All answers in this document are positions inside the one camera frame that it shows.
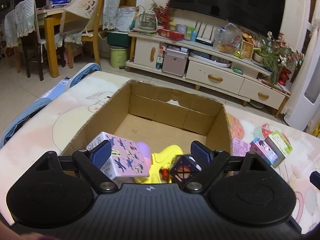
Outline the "person left hand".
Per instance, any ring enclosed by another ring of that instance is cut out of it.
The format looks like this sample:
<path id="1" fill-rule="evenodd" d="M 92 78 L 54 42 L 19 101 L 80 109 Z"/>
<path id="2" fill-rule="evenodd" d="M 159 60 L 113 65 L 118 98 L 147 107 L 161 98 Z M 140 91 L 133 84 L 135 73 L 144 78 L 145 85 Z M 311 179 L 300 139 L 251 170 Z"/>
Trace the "person left hand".
<path id="1" fill-rule="evenodd" d="M 0 238 L 1 240 L 59 240 L 58 238 L 52 236 L 44 236 L 35 232 L 18 235 L 10 228 L 5 226 L 2 222 L 0 229 Z"/>

